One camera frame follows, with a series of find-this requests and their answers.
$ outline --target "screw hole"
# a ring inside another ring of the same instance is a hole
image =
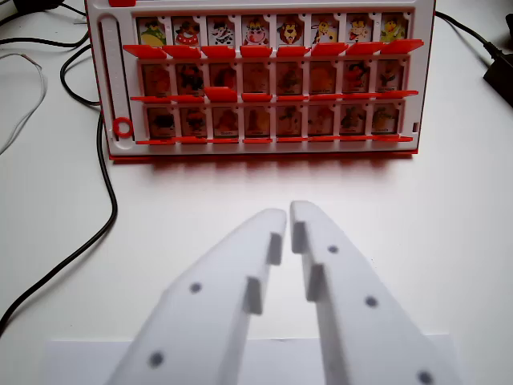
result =
[[[428,371],[421,371],[418,373],[418,380],[421,383],[433,383],[433,376]]]
[[[370,295],[366,298],[366,304],[368,307],[376,307],[378,306],[378,300]]]
[[[199,282],[193,283],[190,287],[191,293],[196,294],[201,291],[201,284]]]
[[[154,353],[151,353],[150,359],[148,360],[148,365],[150,367],[159,367],[164,362],[164,355],[156,351]]]

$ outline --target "red flip tab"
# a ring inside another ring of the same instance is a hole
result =
[[[257,143],[272,143],[273,140],[271,138],[252,138],[252,139],[244,139],[242,140],[242,143],[246,144],[257,144]]]
[[[156,96],[132,96],[130,100],[143,103],[170,103],[172,101],[172,97],[167,96],[165,98],[157,98]]]
[[[356,141],[356,140],[368,140],[373,139],[372,135],[340,135],[338,139],[343,141]]]
[[[277,138],[276,142],[277,143],[297,143],[297,142],[305,142],[307,140],[308,140],[308,138],[303,138],[303,137],[297,137],[297,138],[286,137],[286,138]]]
[[[163,46],[162,50],[175,59],[199,59],[201,57],[198,47]]]
[[[346,43],[318,43],[312,48],[312,56],[337,56],[348,47]]]
[[[372,55],[374,52],[378,52],[383,48],[385,43],[381,42],[367,42],[367,43],[355,43],[347,50],[346,55]]]
[[[269,94],[249,94],[244,93],[241,95],[242,100],[245,102],[270,102],[273,98],[272,95]]]
[[[319,94],[310,95],[310,100],[337,100],[340,99],[343,94]]]
[[[109,0],[109,5],[113,7],[135,6],[135,0]]]
[[[209,143],[239,143],[239,140],[237,138],[223,138],[223,139],[208,139],[207,142]]]
[[[138,140],[135,144],[150,144],[150,145],[169,145],[174,144],[174,139],[153,139],[153,140]]]
[[[385,91],[378,92],[376,99],[402,99],[407,96],[418,95],[418,91]]]
[[[407,54],[413,50],[416,50],[419,47],[422,47],[424,42],[420,38],[404,38],[399,40],[394,40],[393,42],[386,44],[381,53],[383,55],[388,54]]]
[[[146,45],[124,45],[123,49],[130,52],[132,55],[137,56],[139,59],[166,59],[167,55],[164,51],[157,47],[150,47]]]
[[[240,46],[240,55],[243,58],[268,58],[272,52],[272,48],[265,46]]]
[[[201,50],[209,59],[235,58],[235,50],[229,46],[203,46]]]
[[[204,91],[211,102],[237,101],[237,93],[229,87],[205,87]]]
[[[291,57],[291,56],[305,56],[305,53],[310,51],[309,47],[278,47],[278,52],[276,56],[278,58],[281,57]]]
[[[179,138],[175,138],[175,141],[183,144],[205,144],[207,143],[207,138],[196,138],[195,136],[181,136]]]
[[[353,94],[342,94],[344,100],[352,99],[370,99],[375,98],[379,95],[377,92],[355,92]]]
[[[203,96],[196,95],[172,95],[169,99],[177,103],[204,103],[205,101]]]
[[[337,140],[338,136],[310,136],[308,138],[309,142],[333,142]]]
[[[307,95],[279,95],[277,97],[278,102],[301,102],[302,100],[308,100]]]

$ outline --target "guess who game board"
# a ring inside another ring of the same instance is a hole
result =
[[[114,160],[416,153],[434,0],[86,0]]]

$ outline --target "black dot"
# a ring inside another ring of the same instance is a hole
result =
[[[431,374],[428,371],[421,371],[420,373],[418,373],[418,380],[421,383],[434,383],[433,376],[431,376]]]
[[[366,304],[368,307],[376,307],[378,306],[378,300],[372,296],[366,298]]]
[[[148,364],[150,365],[150,367],[158,367],[163,362],[164,362],[164,355],[159,351],[156,351],[155,353],[151,353],[150,359],[148,360]]]

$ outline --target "black cable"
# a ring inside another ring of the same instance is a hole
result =
[[[91,100],[87,100],[83,98],[80,95],[75,94],[70,87],[66,83],[66,71],[67,68],[72,64],[81,54],[83,54],[85,51],[91,49],[91,44],[86,45],[85,47],[82,47],[80,50],[76,51],[73,56],[71,56],[62,66],[61,68],[61,83],[63,84],[64,89],[66,92],[76,101],[86,104],[87,106],[99,106],[99,102],[93,102]]]
[[[81,10],[77,10],[75,8],[73,8],[72,6],[68,6],[67,4],[59,4],[60,6],[63,6],[64,8],[67,8],[68,10],[72,10],[73,12],[76,12],[77,14],[81,14],[82,16],[85,16],[86,13],[85,12],[82,12]]]
[[[485,50],[487,50],[488,53],[491,55],[493,60],[495,60],[497,58],[501,58],[501,59],[504,58],[504,53],[499,48],[497,48],[491,42],[488,42],[483,36],[478,34],[475,30],[472,30],[468,26],[464,26],[462,23],[460,23],[459,21],[455,20],[454,18],[452,18],[448,14],[444,14],[443,12],[435,11],[434,15],[439,17],[439,18],[441,18],[442,20],[445,20],[446,22],[449,22],[452,25],[458,27],[460,30],[464,30],[465,32],[467,32],[471,36],[473,36],[476,39],[478,39],[483,44]]]
[[[105,165],[105,159],[103,158],[103,148],[102,148],[102,131],[103,131],[103,119],[102,114],[100,112],[98,119],[98,127],[96,129],[96,152],[98,154],[99,167],[102,171],[103,181],[105,182],[105,186],[107,187],[107,192],[109,197],[111,198],[112,211],[111,216],[103,225],[103,227],[89,239],[86,243],[80,246],[72,255],[66,258],[64,261],[60,262],[56,267],[54,267],[47,275],[37,281],[34,285],[32,285],[25,293],[20,295],[16,301],[13,302],[9,309],[5,312],[0,319],[0,338],[3,333],[6,331],[6,328],[9,324],[9,319],[12,317],[16,309],[20,307],[32,294],[41,289],[46,283],[48,283],[53,277],[55,277],[62,269],[72,263],[77,257],[79,257],[84,251],[89,249],[94,243],[97,242],[107,231],[112,227],[115,222],[115,219],[118,216],[118,202],[115,198],[114,189],[112,188],[111,180],[109,179],[109,175],[107,173],[107,166]]]

